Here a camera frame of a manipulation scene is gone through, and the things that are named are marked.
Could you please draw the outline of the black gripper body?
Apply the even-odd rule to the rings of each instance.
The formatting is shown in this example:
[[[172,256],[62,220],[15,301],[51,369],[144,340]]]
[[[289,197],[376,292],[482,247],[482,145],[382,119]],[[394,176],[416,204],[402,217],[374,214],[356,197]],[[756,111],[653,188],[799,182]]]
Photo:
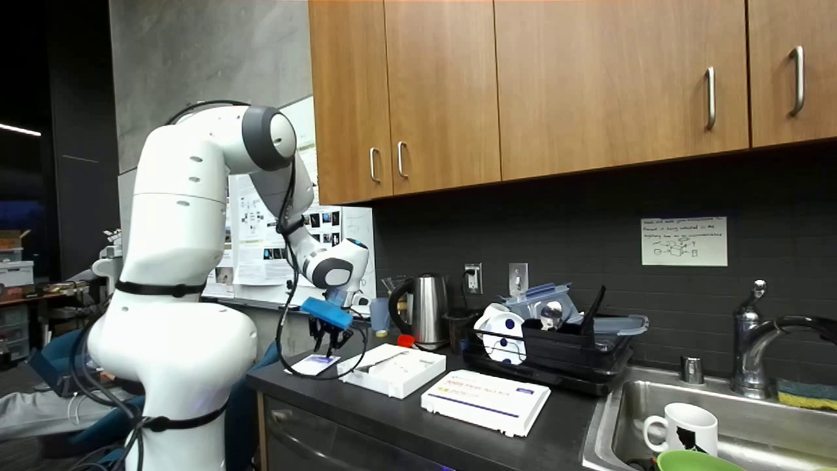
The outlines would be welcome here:
[[[338,331],[321,320],[309,320],[309,336],[313,337],[313,350],[333,354],[351,340],[351,331]]]

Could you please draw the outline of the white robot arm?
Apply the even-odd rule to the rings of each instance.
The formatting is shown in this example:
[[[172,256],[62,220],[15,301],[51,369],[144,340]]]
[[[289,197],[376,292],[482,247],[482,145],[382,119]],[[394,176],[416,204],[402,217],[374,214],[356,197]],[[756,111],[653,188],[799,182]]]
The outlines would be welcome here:
[[[295,129],[275,108],[216,101],[156,127],[135,165],[127,250],[85,350],[144,390],[125,438],[125,471],[227,471],[231,392],[255,361],[255,326],[202,298],[221,259],[227,179],[261,174],[279,187],[276,233],[295,272],[321,292],[352,286],[369,250],[335,247],[305,229],[313,192],[295,157]]]

